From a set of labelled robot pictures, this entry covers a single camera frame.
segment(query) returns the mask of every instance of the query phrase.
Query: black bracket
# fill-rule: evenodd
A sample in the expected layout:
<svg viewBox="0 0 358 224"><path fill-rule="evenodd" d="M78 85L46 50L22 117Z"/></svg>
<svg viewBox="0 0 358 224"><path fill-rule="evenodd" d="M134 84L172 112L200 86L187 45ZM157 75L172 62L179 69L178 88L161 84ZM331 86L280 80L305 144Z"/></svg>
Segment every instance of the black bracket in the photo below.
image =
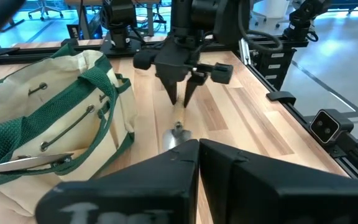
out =
<svg viewBox="0 0 358 224"><path fill-rule="evenodd" d="M289 103L292 106L295 104L296 98L287 91L275 91L266 94L270 101L279 101L280 103Z"/></svg>
<svg viewBox="0 0 358 224"><path fill-rule="evenodd" d="M328 154L332 157L332 158L340 158L340 157L346 157L347 154L339 147L334 146L334 147L330 147L327 150Z"/></svg>
<svg viewBox="0 0 358 224"><path fill-rule="evenodd" d="M20 50L20 47L0 48L0 56Z"/></svg>

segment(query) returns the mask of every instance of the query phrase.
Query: scissor blade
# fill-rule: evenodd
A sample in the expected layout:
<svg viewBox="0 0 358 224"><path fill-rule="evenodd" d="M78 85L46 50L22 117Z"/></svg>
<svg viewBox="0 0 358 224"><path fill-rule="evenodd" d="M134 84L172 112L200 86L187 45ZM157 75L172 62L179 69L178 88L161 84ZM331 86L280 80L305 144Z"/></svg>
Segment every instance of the scissor blade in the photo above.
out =
<svg viewBox="0 0 358 224"><path fill-rule="evenodd" d="M25 159L18 159L15 161L4 162L0 164L0 172L8 172L14 170L29 169L37 166L43 166L46 164L51 164L53 162L62 161L71 155L73 154L65 153L65 154L52 155L52 156L30 157Z"/></svg>

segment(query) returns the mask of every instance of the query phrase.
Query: wooden table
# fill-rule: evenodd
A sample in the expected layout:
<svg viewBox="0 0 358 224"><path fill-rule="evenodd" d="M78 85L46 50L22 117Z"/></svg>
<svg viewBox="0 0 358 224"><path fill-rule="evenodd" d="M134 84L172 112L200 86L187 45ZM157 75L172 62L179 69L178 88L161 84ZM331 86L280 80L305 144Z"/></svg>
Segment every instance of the wooden table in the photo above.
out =
<svg viewBox="0 0 358 224"><path fill-rule="evenodd" d="M100 40L80 41L81 45L100 43ZM18 44L16 47L56 47L59 44ZM194 138L208 138L264 156L347 175L280 103L266 99L268 90L232 52L203 53L201 61L234 65L234 74L228 85L208 79L195 91L185 111L184 123ZM114 59L111 63L115 72L131 79L138 116L134 145L111 164L104 175L162 153L162 133L173 125L173 106L155 77L154 68L134 69L132 58ZM23 66L1 65L0 78ZM185 82L178 87L183 89ZM201 180L197 223L212 223Z"/></svg>

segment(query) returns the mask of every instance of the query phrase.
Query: camera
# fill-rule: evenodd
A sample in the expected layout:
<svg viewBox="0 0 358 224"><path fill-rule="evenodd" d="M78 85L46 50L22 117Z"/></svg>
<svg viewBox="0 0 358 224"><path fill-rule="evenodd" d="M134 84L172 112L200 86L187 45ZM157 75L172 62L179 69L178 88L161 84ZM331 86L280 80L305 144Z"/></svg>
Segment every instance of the camera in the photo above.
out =
<svg viewBox="0 0 358 224"><path fill-rule="evenodd" d="M323 144L334 142L342 132L353 128L353 122L335 109L319 110L310 124L312 135Z"/></svg>

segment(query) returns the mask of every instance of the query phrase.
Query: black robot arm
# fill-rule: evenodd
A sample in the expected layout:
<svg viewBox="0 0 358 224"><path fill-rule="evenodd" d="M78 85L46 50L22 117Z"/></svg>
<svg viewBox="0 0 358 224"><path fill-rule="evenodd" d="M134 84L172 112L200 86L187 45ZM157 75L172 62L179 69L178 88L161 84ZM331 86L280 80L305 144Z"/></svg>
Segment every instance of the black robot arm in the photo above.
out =
<svg viewBox="0 0 358 224"><path fill-rule="evenodd" d="M162 46L156 49L141 50L134 57L135 68L147 70L155 65L156 76L164 85L172 104L177 101L177 82L185 79L184 106L186 107L197 86L204 85L211 76L212 81L228 84L232 65L199 64L200 52L206 45L216 42L223 45L236 44L247 33L266 35L278 47L260 50L280 50L281 42L271 35L249 30L250 10L254 0L173 0L171 32Z"/></svg>
<svg viewBox="0 0 358 224"><path fill-rule="evenodd" d="M284 30L284 36L289 40L304 40L305 38L316 42L317 34L310 30L311 21L318 15L328 11L331 0L305 0L299 9L290 14L290 25Z"/></svg>

